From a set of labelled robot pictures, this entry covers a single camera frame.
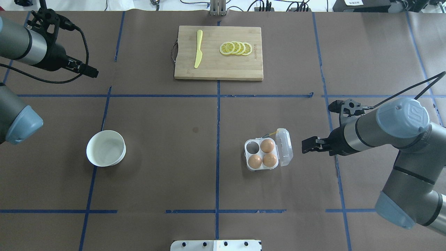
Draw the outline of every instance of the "black cable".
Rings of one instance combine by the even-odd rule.
[[[237,6],[231,6],[231,7],[228,7],[227,9],[230,9],[230,8],[237,8],[237,9],[239,9],[239,10],[244,12],[244,10],[240,9],[240,7],[237,7]]]
[[[187,2],[183,2],[183,0],[180,0],[180,2],[184,3],[184,4],[211,4],[210,2],[191,2],[191,3],[187,3]]]
[[[392,95],[392,96],[386,98],[385,100],[381,101],[380,103],[378,103],[378,104],[376,104],[376,105],[374,105],[374,106],[369,106],[369,109],[375,109],[376,107],[378,107],[378,106],[382,105],[383,103],[385,103],[385,102],[391,100],[392,98],[394,98],[394,97],[396,97],[396,96],[398,96],[398,95],[400,95],[400,94],[402,94],[402,93],[404,93],[404,92],[406,92],[406,91],[408,91],[408,90],[410,90],[410,89],[412,89],[412,88],[414,88],[414,87],[417,87],[417,86],[419,86],[419,85],[421,85],[421,84],[427,83],[427,82],[429,82],[429,81],[431,81],[431,80],[433,80],[433,79],[436,78],[436,80],[434,80],[432,83],[430,83],[428,86],[426,86],[426,88],[424,88],[418,95],[415,96],[414,99],[417,100],[417,99],[418,99],[419,97],[421,97],[427,90],[429,90],[429,88],[431,88],[436,82],[438,82],[438,81],[439,81],[445,74],[446,74],[446,71],[444,71],[444,72],[442,72],[442,73],[439,73],[439,74],[437,74],[437,75],[435,75],[435,76],[433,76],[433,77],[431,77],[431,78],[429,78],[429,79],[426,79],[426,80],[424,80],[424,81],[421,81],[421,82],[419,82],[419,83],[417,83],[417,84],[414,84],[414,85],[412,85],[412,86],[410,86],[410,87],[408,87],[408,88],[402,90],[401,92],[396,93],[396,94],[394,94],[394,95]]]
[[[445,74],[446,74],[446,71],[444,71],[444,72],[438,74],[439,77],[438,77],[436,80],[432,81],[432,83],[430,83],[428,86],[426,86],[426,87],[425,87],[425,88],[424,88],[418,95],[416,95],[415,98],[413,98],[413,99],[417,100],[419,97],[421,97],[427,90],[429,90],[429,88],[431,88],[436,82],[438,82],[440,79],[442,79],[442,77],[444,77]]]
[[[40,0],[40,8],[44,8],[46,9],[46,1],[45,0]]]
[[[299,12],[304,12],[304,11],[308,11],[308,2],[309,2],[310,0],[308,0],[308,1],[306,1],[306,2],[304,2],[304,1],[302,1],[302,3],[301,3],[301,5],[300,6],[298,6],[298,8],[295,10],[295,11],[299,11]]]
[[[297,8],[299,8],[299,2],[291,2],[291,3],[288,5],[288,8],[286,8],[286,11],[285,11],[285,12],[289,11],[289,8],[290,8],[294,3],[296,3],[296,4],[297,4]]]
[[[247,11],[249,11],[249,9],[257,2],[257,1],[260,1],[261,3],[262,3],[262,7],[263,8],[265,8],[265,2],[263,1],[263,0],[255,0],[254,2],[252,2],[252,4],[248,7],[248,10]]]
[[[90,55],[89,55],[89,52],[88,52],[87,40],[85,39],[85,35],[84,35],[84,33],[82,32],[82,30],[81,30],[79,27],[74,26],[74,29],[81,33],[82,40],[83,40],[83,42],[84,42],[85,54],[86,54],[86,58],[85,58],[85,68],[86,68],[86,67],[88,66],[88,59],[89,59],[89,56],[90,56]],[[21,70],[19,70],[19,69],[17,69],[17,68],[14,68],[14,67],[12,67],[12,66],[7,65],[7,64],[2,64],[2,63],[0,63],[0,67],[8,68],[8,69],[10,69],[10,70],[16,71],[16,72],[18,72],[18,73],[20,73],[20,74],[23,74],[23,75],[25,75],[25,76],[27,76],[27,77],[30,77],[30,78],[32,78],[32,79],[35,79],[35,80],[38,80],[38,81],[41,81],[41,82],[45,82],[45,83],[50,83],[50,84],[66,84],[66,83],[69,83],[69,82],[71,82],[71,81],[73,81],[73,80],[76,80],[77,78],[79,78],[79,77],[82,76],[82,74],[83,74],[83,73],[81,72],[81,73],[79,73],[77,76],[75,76],[74,78],[69,79],[69,80],[65,80],[65,81],[50,81],[50,80],[45,80],[45,79],[41,79],[41,78],[39,78],[39,77],[33,76],[33,75],[29,74],[29,73],[26,73],[26,72],[24,72],[24,71],[21,71]]]

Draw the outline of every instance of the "metal handle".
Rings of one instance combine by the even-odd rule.
[[[177,46],[177,48],[178,48],[178,39],[175,41],[175,43],[173,44],[173,46],[172,46],[172,52],[170,53],[170,57],[172,58],[172,61],[173,61],[173,64],[176,64],[177,63],[177,58],[175,57],[175,58],[173,58],[173,50],[175,49],[175,46]]]

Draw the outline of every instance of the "plastic knife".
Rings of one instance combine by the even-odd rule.
[[[203,53],[201,52],[201,40],[203,38],[203,31],[197,30],[197,54],[195,56],[195,65],[194,68],[197,69],[198,66],[201,63],[201,58],[203,56]]]

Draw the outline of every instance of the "egg carton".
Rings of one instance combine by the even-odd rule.
[[[276,141],[272,138],[254,138],[245,142],[244,155],[250,171],[272,170],[290,163],[293,148],[289,132],[285,128],[277,129]]]

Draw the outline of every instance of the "white label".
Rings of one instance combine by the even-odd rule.
[[[344,0],[345,4],[348,6],[358,6],[358,5],[364,5],[362,3],[362,0]]]

